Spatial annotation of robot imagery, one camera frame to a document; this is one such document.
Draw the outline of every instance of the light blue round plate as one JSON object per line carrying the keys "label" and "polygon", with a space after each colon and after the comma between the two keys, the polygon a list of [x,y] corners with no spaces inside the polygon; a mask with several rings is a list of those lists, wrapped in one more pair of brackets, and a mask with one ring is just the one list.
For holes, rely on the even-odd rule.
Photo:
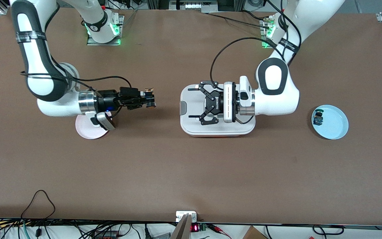
{"label": "light blue round plate", "polygon": [[[322,125],[313,124],[316,110],[323,110]],[[318,106],[312,113],[311,124],[314,130],[326,139],[341,139],[349,130],[349,121],[339,108],[331,105]]]}

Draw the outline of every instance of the black strap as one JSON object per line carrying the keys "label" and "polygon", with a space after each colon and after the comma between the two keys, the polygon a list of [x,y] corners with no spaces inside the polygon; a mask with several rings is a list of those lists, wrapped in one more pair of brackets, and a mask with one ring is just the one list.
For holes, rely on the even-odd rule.
{"label": "black strap", "polygon": [[84,23],[88,27],[88,29],[90,29],[93,32],[99,32],[100,31],[101,27],[104,26],[108,20],[107,12],[105,12],[105,11],[103,11],[103,12],[104,12],[103,18],[97,23],[91,24],[91,23],[87,23],[84,21]]}
{"label": "black strap", "polygon": [[281,41],[279,42],[279,44],[283,45],[285,48],[287,48],[288,50],[291,50],[294,53],[297,53],[298,50],[300,50],[300,47],[294,45],[292,42],[289,42],[284,38],[281,38]]}
{"label": "black strap", "polygon": [[31,42],[31,39],[47,40],[47,36],[41,31],[16,32],[17,43]]}

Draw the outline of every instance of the black plug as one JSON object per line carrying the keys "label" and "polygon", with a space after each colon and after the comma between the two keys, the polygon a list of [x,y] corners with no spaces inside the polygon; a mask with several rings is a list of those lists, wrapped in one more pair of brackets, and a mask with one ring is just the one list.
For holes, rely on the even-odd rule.
{"label": "black plug", "polygon": [[152,239],[150,232],[148,231],[147,224],[145,224],[145,239]]}
{"label": "black plug", "polygon": [[42,235],[42,230],[40,228],[36,229],[35,236],[36,238],[40,237]]}

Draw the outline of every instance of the gray floor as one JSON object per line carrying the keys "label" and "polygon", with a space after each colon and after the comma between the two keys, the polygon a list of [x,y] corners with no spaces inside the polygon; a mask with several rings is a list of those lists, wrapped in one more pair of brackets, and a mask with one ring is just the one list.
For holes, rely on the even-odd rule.
{"label": "gray floor", "polygon": [[[280,0],[271,0],[276,6],[280,6]],[[245,9],[249,11],[274,12],[275,10],[266,4],[264,7],[254,7],[248,2]],[[382,0],[346,0],[339,13],[378,13],[382,11]]]}

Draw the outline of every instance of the metal cylinder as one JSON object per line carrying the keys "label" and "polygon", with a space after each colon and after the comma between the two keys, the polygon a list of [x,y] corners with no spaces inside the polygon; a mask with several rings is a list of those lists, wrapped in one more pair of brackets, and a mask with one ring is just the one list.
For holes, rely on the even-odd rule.
{"label": "metal cylinder", "polygon": [[254,89],[251,91],[251,106],[241,106],[240,115],[255,115],[255,91]]}
{"label": "metal cylinder", "polygon": [[97,97],[92,91],[81,91],[79,93],[79,108],[82,113],[96,111]]}

